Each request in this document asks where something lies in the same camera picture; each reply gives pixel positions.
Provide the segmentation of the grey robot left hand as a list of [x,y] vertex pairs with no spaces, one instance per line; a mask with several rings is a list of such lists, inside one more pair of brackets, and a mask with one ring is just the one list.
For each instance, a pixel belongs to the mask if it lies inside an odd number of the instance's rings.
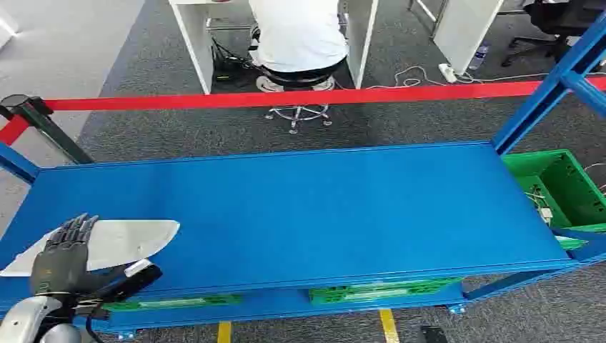
[[35,296],[79,302],[122,302],[158,280],[161,269],[144,259],[121,264],[104,273],[87,270],[89,242],[98,216],[81,214],[64,222],[35,257],[29,284]]

